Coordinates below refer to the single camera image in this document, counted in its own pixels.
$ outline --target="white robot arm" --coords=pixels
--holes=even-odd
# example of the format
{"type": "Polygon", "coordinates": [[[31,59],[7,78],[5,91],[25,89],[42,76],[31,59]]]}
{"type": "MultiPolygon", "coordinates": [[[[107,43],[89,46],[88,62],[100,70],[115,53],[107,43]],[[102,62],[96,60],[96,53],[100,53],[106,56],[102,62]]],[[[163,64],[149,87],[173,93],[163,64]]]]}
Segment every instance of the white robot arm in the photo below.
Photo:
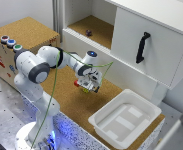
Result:
{"type": "MultiPolygon", "coordinates": [[[[102,73],[92,67],[97,65],[97,54],[93,51],[88,51],[83,59],[80,58],[77,53],[70,53],[70,55],[63,52],[60,48],[50,46],[41,47],[36,55],[24,49],[17,51],[15,54],[15,65],[19,71],[14,79],[15,85],[20,93],[30,100],[39,110],[36,114],[36,124],[25,139],[28,141],[28,146],[32,145],[36,137],[44,120],[50,100],[50,95],[43,90],[40,83],[46,80],[50,68],[56,68],[58,56],[59,61],[57,66],[59,69],[68,65],[75,71],[76,77],[78,78],[76,85],[80,85],[89,91],[93,90],[98,92],[102,80],[102,73]]],[[[46,121],[43,124],[43,130],[40,131],[35,141],[35,150],[47,149],[42,148],[50,145],[49,143],[47,144],[46,141],[54,142],[53,145],[50,145],[50,149],[57,148],[55,139],[47,139],[52,137],[54,130],[53,116],[59,113],[59,109],[60,105],[58,102],[52,99],[46,121]]]]}

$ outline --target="cabinet handle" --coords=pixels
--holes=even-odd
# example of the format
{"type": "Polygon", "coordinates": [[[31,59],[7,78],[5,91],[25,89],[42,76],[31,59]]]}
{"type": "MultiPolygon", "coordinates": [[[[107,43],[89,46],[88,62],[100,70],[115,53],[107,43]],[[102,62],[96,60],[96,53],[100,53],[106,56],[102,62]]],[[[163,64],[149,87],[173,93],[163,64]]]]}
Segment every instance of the cabinet handle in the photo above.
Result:
{"type": "Polygon", "coordinates": [[[148,39],[151,35],[147,32],[144,32],[144,36],[142,37],[141,41],[140,41],[140,45],[139,45],[139,49],[138,49],[138,54],[136,57],[136,63],[139,64],[140,62],[142,62],[144,60],[144,57],[142,57],[142,53],[144,50],[144,46],[145,46],[145,40],[148,39]]]}

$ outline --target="white drawer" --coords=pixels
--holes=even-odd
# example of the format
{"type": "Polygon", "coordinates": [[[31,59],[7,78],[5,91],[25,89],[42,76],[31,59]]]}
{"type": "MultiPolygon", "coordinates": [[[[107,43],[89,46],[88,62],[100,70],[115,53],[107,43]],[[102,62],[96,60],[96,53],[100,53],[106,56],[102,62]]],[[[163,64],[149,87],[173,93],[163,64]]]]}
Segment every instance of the white drawer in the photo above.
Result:
{"type": "Polygon", "coordinates": [[[111,54],[170,86],[183,56],[183,35],[118,7],[111,54]],[[145,41],[144,60],[137,64],[144,32],[151,37],[145,41]]]}

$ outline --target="green cable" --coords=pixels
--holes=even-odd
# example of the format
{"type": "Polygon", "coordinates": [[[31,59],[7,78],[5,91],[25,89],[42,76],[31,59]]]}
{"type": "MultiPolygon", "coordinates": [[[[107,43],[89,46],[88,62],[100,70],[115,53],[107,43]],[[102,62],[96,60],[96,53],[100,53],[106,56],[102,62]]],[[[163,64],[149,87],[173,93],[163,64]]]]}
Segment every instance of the green cable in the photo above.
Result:
{"type": "Polygon", "coordinates": [[[36,136],[35,136],[35,139],[34,139],[34,141],[33,141],[33,144],[32,144],[32,146],[31,146],[31,149],[33,148],[33,146],[34,146],[34,144],[35,144],[35,141],[36,141],[36,139],[37,139],[37,137],[38,137],[38,134],[40,133],[40,130],[41,130],[41,128],[42,128],[42,126],[43,126],[43,124],[44,124],[44,122],[45,122],[45,119],[46,119],[46,117],[47,117],[47,114],[48,114],[48,111],[49,111],[49,107],[50,107],[50,104],[51,104],[51,100],[52,100],[52,98],[53,98],[53,94],[54,94],[55,87],[56,87],[56,79],[57,79],[57,70],[58,70],[59,56],[60,56],[60,52],[58,53],[58,57],[57,57],[57,60],[56,60],[56,73],[55,73],[55,80],[54,80],[54,85],[53,85],[53,91],[52,91],[52,94],[51,94],[51,98],[50,98],[50,101],[49,101],[49,104],[48,104],[48,107],[47,107],[46,114],[45,114],[44,119],[43,119],[43,121],[42,121],[42,124],[41,124],[41,126],[40,126],[40,128],[39,128],[39,130],[38,130],[38,132],[37,132],[37,134],[36,134],[36,136]]]}
{"type": "MultiPolygon", "coordinates": [[[[103,77],[102,77],[102,80],[101,80],[101,83],[100,83],[100,86],[101,86],[102,81],[103,81],[103,79],[104,79],[106,73],[108,72],[108,70],[109,70],[110,67],[112,66],[113,62],[108,63],[108,64],[105,64],[105,65],[101,65],[101,66],[92,66],[92,65],[88,65],[88,64],[85,64],[85,63],[81,62],[80,60],[78,60],[77,58],[75,58],[75,57],[72,56],[70,53],[66,52],[65,50],[63,50],[63,51],[64,51],[65,53],[67,53],[68,55],[70,55],[71,57],[73,57],[74,59],[76,59],[78,62],[80,62],[80,63],[82,63],[82,64],[84,64],[84,65],[86,65],[86,66],[96,67],[96,68],[98,67],[98,68],[99,68],[99,67],[105,67],[105,66],[108,66],[108,65],[109,65],[108,68],[107,68],[107,70],[106,70],[106,72],[105,72],[105,74],[104,74],[103,77]]],[[[43,121],[42,121],[42,124],[41,124],[41,126],[40,126],[40,128],[39,128],[39,130],[38,130],[38,132],[37,132],[37,134],[36,134],[36,136],[35,136],[35,139],[34,139],[34,141],[33,141],[33,144],[32,144],[32,146],[31,146],[31,149],[33,148],[33,146],[34,146],[34,144],[35,144],[35,141],[36,141],[36,139],[37,139],[37,137],[38,137],[38,134],[40,133],[40,130],[41,130],[41,128],[42,128],[42,126],[43,126],[43,124],[44,124],[44,122],[45,122],[45,120],[46,120],[46,117],[47,117],[47,114],[48,114],[48,111],[49,111],[49,107],[50,107],[50,104],[51,104],[51,100],[52,100],[52,98],[53,98],[53,94],[54,94],[55,87],[56,87],[56,79],[57,79],[57,70],[58,70],[59,56],[60,56],[60,52],[58,53],[58,57],[57,57],[57,60],[56,60],[55,80],[54,80],[54,85],[53,85],[53,90],[52,90],[51,98],[50,98],[50,101],[49,101],[49,104],[48,104],[48,107],[47,107],[46,114],[45,114],[44,119],[43,119],[43,121]]]]}

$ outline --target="white plastic bin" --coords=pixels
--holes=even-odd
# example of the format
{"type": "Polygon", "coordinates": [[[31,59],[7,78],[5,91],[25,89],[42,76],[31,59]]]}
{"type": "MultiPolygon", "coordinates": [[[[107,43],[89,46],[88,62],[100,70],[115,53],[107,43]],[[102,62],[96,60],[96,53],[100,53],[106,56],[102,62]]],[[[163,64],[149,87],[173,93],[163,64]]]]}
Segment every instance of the white plastic bin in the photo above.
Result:
{"type": "Polygon", "coordinates": [[[117,149],[127,149],[160,115],[161,109],[124,90],[89,118],[96,133],[117,149]]]}

